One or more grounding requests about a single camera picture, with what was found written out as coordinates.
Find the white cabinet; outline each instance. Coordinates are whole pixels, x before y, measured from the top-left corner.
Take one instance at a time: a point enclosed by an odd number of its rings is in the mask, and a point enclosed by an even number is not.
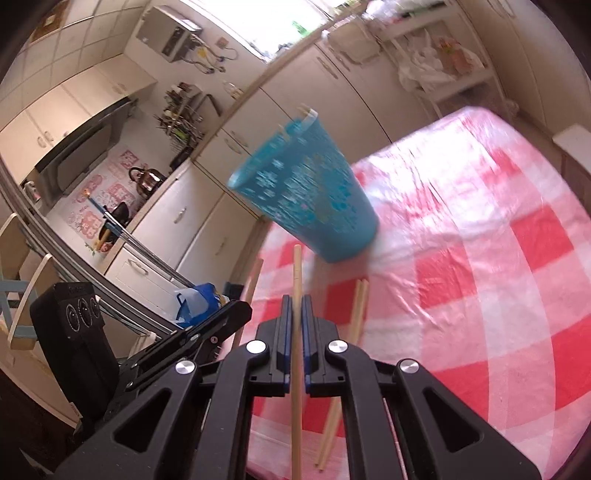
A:
[[[568,42],[530,0],[504,1],[535,76],[549,130],[558,133],[573,124],[591,129],[587,78]]]
[[[297,57],[262,89],[292,118],[301,115],[302,103],[317,111],[349,163],[390,145],[359,94],[317,47]]]
[[[126,93],[103,75],[95,65],[61,84],[90,114],[95,116]]]
[[[318,48],[361,95],[391,142],[430,123],[420,101],[400,85],[398,71],[385,54],[363,65],[355,65],[344,55],[334,52],[325,42],[319,43]]]
[[[257,91],[240,107],[224,130],[251,155],[271,138],[290,117],[263,91]]]
[[[176,268],[222,197],[222,189],[196,166],[164,192],[133,231],[134,237]]]
[[[113,84],[126,95],[143,90],[156,83],[142,67],[125,55],[118,55],[96,66]]]
[[[45,139],[54,146],[90,119],[80,104],[59,85],[27,110]]]
[[[232,173],[248,157],[249,155],[246,150],[224,130],[220,130],[198,156],[197,161],[225,185],[230,179],[230,176],[232,176]]]
[[[246,209],[224,195],[191,244],[178,272],[195,284],[210,282],[222,291],[255,222]]]
[[[459,0],[459,3],[491,57],[507,97],[515,100],[525,112],[544,124],[544,109],[536,77],[509,19],[498,6],[493,9],[492,4],[486,0]]]
[[[0,155],[14,181],[21,183],[51,150],[26,110],[0,132]]]
[[[115,257],[105,276],[127,295],[162,318],[175,318],[178,301],[174,292],[178,287],[126,248]]]

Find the pot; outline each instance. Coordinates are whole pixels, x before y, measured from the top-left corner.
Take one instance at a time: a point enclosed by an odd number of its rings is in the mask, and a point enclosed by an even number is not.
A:
[[[144,170],[138,167],[129,169],[129,178],[137,183],[136,190],[144,200],[148,200],[166,180],[166,177],[154,168]]]

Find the cloth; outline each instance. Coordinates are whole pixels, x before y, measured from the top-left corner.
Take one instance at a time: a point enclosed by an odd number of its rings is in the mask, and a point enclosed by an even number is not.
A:
[[[315,315],[346,334],[355,280],[367,278],[361,347],[392,364],[420,361],[550,478],[591,420],[591,220],[548,161],[484,109],[353,169],[378,236],[332,265],[304,248]],[[296,243],[271,228],[243,342],[292,292]],[[349,477],[342,425],[327,470],[313,466],[329,404],[304,399],[307,480]],[[260,478],[290,477],[289,405],[255,400],[248,466]]]

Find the kettle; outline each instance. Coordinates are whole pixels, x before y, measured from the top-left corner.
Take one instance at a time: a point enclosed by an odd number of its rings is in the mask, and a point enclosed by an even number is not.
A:
[[[154,168],[139,167],[129,169],[129,178],[138,184],[136,190],[144,200],[148,200],[166,180],[166,177]]]

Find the chopstick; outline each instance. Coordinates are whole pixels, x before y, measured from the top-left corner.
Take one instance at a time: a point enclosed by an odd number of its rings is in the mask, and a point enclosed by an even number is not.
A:
[[[365,313],[368,304],[368,297],[369,282],[367,280],[358,280],[355,284],[355,296],[353,300],[353,309],[351,311],[351,322],[347,334],[347,343],[356,345],[359,341],[361,330],[363,328],[363,314]],[[325,469],[326,462],[328,461],[330,452],[335,444],[336,433],[339,429],[342,414],[343,411],[340,406],[340,399],[338,397],[332,398],[330,401],[329,413],[326,417],[324,430],[322,432],[320,449],[314,463],[320,471]]]
[[[246,289],[246,295],[244,295],[244,301],[248,304],[252,303],[252,298],[255,295],[256,284],[258,283],[258,277],[261,275],[263,259],[257,258],[255,261],[255,265],[252,268],[251,280],[248,283],[248,288]],[[238,348],[240,346],[240,341],[242,340],[242,332],[244,331],[244,327],[241,327],[235,334],[234,340],[232,341],[232,349]]]
[[[291,480],[301,480],[301,245],[294,247],[293,326],[291,329]]]

